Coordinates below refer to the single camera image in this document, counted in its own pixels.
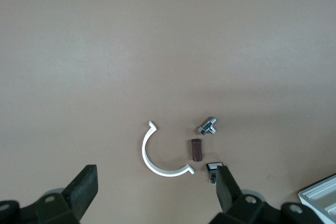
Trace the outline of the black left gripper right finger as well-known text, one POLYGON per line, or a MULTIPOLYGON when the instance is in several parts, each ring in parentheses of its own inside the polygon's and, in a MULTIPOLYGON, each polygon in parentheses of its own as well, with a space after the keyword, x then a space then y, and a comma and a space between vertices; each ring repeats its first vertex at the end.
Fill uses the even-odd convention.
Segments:
POLYGON ((210 223, 323 223, 303 204, 286 202, 276 209, 255 195, 244 194, 227 166, 217 168, 216 194, 222 211, 210 223))

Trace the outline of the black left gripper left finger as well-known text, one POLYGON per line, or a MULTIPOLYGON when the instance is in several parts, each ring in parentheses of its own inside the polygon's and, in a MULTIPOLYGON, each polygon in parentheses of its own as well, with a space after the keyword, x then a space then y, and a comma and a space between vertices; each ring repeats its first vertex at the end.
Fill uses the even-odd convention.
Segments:
POLYGON ((1 201, 1 223, 80 223, 97 193, 97 166, 87 165, 66 188, 50 190, 31 205, 1 201))

